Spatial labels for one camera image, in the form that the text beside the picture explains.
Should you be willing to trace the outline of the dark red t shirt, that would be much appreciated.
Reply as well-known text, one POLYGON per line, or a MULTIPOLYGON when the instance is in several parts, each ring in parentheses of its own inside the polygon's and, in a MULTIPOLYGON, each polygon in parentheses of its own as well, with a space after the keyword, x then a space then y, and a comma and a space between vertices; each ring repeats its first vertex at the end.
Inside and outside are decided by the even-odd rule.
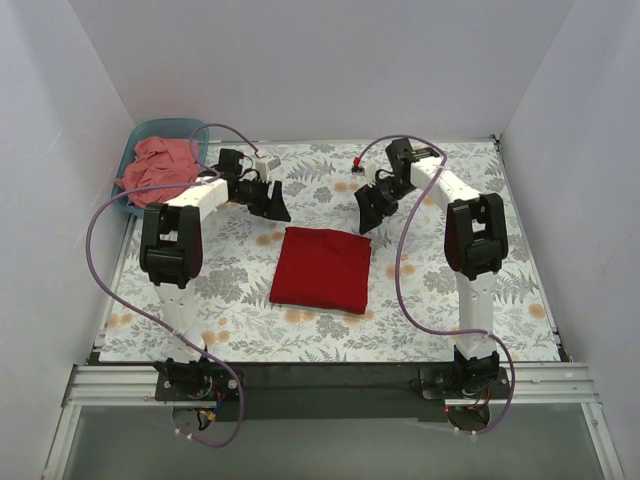
POLYGON ((285 230, 269 300, 361 315, 368 304, 371 240, 331 229, 285 230))

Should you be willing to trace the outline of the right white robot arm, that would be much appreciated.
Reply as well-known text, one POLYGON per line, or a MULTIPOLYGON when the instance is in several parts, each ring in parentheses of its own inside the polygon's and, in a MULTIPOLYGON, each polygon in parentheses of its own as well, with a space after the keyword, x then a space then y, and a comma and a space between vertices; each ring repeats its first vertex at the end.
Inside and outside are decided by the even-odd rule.
POLYGON ((359 231, 365 234, 398 210, 414 191, 431 198, 445 215, 444 255, 458 287, 458 329, 453 332, 454 359, 434 376, 421 378, 422 388, 453 390, 464 397, 488 391, 497 381, 500 357, 506 353, 493 332, 494 290, 508 254, 504 202, 496 193, 482 194, 447 170, 447 154, 414 135, 388 135, 385 149, 390 167, 372 170, 357 156, 354 173, 366 183, 355 193, 359 231))

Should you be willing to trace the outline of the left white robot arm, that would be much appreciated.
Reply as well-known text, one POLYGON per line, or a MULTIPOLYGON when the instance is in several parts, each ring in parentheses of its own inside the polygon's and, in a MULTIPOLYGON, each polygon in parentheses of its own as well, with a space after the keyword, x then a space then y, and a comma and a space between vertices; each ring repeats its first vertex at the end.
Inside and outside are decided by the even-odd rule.
POLYGON ((221 149, 217 164, 199 173, 193 185, 173 199, 144 209, 140 266, 155 287, 161 321, 172 335, 168 359, 155 366, 165 384, 189 400, 212 399, 224 392, 226 383, 211 373, 197 326, 194 281, 204 258, 203 221, 227 202, 244 205, 250 214, 268 220, 291 220, 282 182, 272 178, 281 159, 266 155, 244 168, 244 158, 238 150, 221 149))

